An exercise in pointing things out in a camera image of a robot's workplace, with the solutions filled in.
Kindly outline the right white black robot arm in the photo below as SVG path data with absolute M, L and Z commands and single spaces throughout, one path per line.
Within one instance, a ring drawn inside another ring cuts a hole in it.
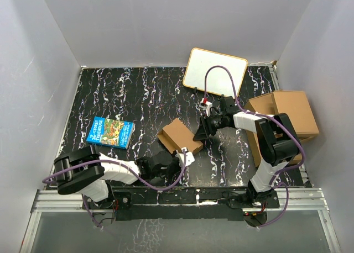
M 270 197 L 277 175 L 300 152 L 301 144 L 288 115 L 251 112 L 241 108 L 231 96 L 220 99 L 219 109 L 206 98 L 201 100 L 199 108 L 201 117 L 194 141 L 206 140 L 226 127 L 256 134 L 261 162 L 246 192 L 238 195 L 236 202 L 261 206 Z

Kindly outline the blue treehouse book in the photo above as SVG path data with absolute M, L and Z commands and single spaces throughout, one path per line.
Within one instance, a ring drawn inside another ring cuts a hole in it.
M 135 124 L 132 122 L 94 117 L 86 141 L 127 150 L 134 130 Z

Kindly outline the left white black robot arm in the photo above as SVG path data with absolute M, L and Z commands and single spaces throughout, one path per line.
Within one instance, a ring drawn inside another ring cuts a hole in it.
M 95 146 L 87 146 L 57 157 L 54 175 L 46 182 L 55 183 L 61 195 L 80 193 L 100 207 L 109 208 L 114 202 L 114 194 L 108 182 L 126 185 L 140 182 L 164 191 L 178 184 L 186 165 L 186 152 L 172 155 L 161 151 L 152 157 L 124 161 L 104 155 Z

